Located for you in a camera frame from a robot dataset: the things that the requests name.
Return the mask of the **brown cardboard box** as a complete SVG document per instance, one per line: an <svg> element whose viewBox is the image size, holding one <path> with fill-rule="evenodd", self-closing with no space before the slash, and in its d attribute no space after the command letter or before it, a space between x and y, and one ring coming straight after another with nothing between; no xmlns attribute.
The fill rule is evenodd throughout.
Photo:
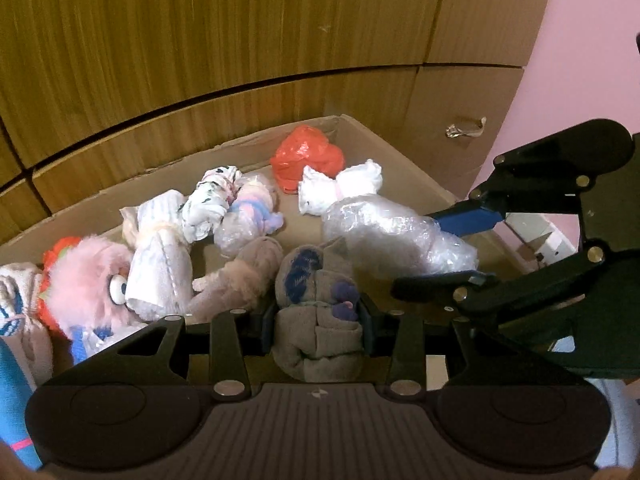
<svg viewBox="0 0 640 480"><path fill-rule="evenodd" d="M318 138L326 126L337 130L329 149L347 160L357 184L324 178L314 196L326 208L355 206L358 237L324 236L318 214L301 214L296 198L280 200L267 176L239 167L257 150L273 154L289 136ZM162 188L151 177L117 185L57 214L52 233L34 229L2 252L4 266L40 278L26 299L40 344L59 336L88 358L161 318L208 323L270 295L277 357L288 372L352 378L364 333L356 304L369 297L396 309L390 284L397 275L521 275L495 235L445 233L433 218L450 205L445 191L352 118L254 133L163 176Z"/></svg>

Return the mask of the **white blue striped sock bundle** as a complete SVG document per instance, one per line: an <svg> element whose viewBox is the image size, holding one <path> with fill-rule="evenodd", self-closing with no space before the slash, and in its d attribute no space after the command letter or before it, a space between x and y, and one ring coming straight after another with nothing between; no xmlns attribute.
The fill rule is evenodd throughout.
<svg viewBox="0 0 640 480"><path fill-rule="evenodd" d="M1 267L1 341L16 357L32 389L53 374L51 338L37 314L41 281L42 272L32 263Z"/></svg>

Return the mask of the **grey sock with purple flower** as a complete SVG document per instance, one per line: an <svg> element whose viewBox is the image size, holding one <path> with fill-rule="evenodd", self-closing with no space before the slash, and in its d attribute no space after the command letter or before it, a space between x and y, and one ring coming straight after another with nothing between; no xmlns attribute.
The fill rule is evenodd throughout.
<svg viewBox="0 0 640 480"><path fill-rule="evenodd" d="M274 283L271 353L299 382L352 382L363 363L360 293L344 238L289 252Z"/></svg>

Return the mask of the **orange bag with green tie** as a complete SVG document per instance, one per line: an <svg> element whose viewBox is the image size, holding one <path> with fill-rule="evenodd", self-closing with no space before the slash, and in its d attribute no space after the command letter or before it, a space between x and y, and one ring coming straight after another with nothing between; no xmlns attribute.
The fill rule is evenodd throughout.
<svg viewBox="0 0 640 480"><path fill-rule="evenodd" d="M50 271L52 266L58 262L65 254L79 244L81 238L78 236L66 236L60 238L51 249L47 250L42 257L42 280L39 286L39 292L37 295L36 307L37 315L44 326L47 327L50 332L57 336L63 337L64 334L58 326L58 322L55 321L53 315L49 311L47 306L48 292L51 286Z"/></svg>

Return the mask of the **clear plastic bundle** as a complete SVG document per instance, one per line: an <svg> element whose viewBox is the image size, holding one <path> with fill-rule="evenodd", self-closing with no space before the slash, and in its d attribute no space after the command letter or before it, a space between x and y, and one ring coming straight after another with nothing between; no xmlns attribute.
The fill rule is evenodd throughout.
<svg viewBox="0 0 640 480"><path fill-rule="evenodd" d="M478 269L477 249L434 219L379 195L345 198L321 216L322 237L381 280Z"/></svg>

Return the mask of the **small orange plastic bag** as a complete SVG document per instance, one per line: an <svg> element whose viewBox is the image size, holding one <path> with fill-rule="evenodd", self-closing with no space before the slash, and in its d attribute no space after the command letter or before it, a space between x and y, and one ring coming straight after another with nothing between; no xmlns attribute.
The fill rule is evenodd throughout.
<svg viewBox="0 0 640 480"><path fill-rule="evenodd" d="M279 188L295 194L306 166L335 178L345 168L345 157L320 129L300 125L278 146L270 165Z"/></svg>

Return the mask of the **white plastic bag bundle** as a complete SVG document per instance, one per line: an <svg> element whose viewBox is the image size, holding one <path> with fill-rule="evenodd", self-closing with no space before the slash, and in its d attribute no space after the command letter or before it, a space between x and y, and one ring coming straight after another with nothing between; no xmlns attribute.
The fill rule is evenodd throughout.
<svg viewBox="0 0 640 480"><path fill-rule="evenodd" d="M321 216L344 198L376 194L382 184L382 167L370 158L363 164L345 168L335 178L305 166L297 185L298 211Z"/></svg>

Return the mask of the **wooden wardrobe with drawers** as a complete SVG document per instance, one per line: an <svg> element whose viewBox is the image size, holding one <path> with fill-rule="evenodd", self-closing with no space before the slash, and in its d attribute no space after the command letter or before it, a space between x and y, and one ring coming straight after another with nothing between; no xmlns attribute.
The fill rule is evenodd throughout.
<svg viewBox="0 0 640 480"><path fill-rule="evenodd" d="M454 195L548 0L1 0L1 236L180 157L349 114ZM479 138L451 124L487 118Z"/></svg>

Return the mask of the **large white bundle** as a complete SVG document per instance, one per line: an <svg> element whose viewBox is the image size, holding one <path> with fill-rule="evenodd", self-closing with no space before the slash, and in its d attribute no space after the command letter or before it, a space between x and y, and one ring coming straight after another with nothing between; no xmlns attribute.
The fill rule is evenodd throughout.
<svg viewBox="0 0 640 480"><path fill-rule="evenodd" d="M180 218L185 201L180 192L168 190L120 210L122 237L134 251L126 305L145 322L186 314L193 297L190 244Z"/></svg>

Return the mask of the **pink fluffy plush toy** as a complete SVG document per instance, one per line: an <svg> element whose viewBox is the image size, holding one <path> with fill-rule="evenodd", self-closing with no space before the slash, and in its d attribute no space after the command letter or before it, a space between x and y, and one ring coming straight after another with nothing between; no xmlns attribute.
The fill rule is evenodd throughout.
<svg viewBox="0 0 640 480"><path fill-rule="evenodd" d="M140 321L126 305L131 260L128 246L90 235L52 266L47 306L65 336L77 326L114 330Z"/></svg>

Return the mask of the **white pink bundle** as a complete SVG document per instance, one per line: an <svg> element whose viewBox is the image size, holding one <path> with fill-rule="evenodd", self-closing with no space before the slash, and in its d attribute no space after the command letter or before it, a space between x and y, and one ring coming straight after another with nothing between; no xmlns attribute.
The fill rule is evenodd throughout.
<svg viewBox="0 0 640 480"><path fill-rule="evenodd" d="M188 304L186 320L208 323L222 312L253 310L276 278L283 256L275 238L252 240L222 268L192 282L195 295Z"/></svg>

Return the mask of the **white fluffy sock bundle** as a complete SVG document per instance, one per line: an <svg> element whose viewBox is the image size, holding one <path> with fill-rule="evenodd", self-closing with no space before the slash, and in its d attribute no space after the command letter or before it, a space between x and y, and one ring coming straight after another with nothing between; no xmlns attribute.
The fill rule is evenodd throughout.
<svg viewBox="0 0 640 480"><path fill-rule="evenodd" d="M238 194L214 234L221 253L235 257L252 240L280 230L284 219L276 211L277 204L276 190L266 176L242 177Z"/></svg>

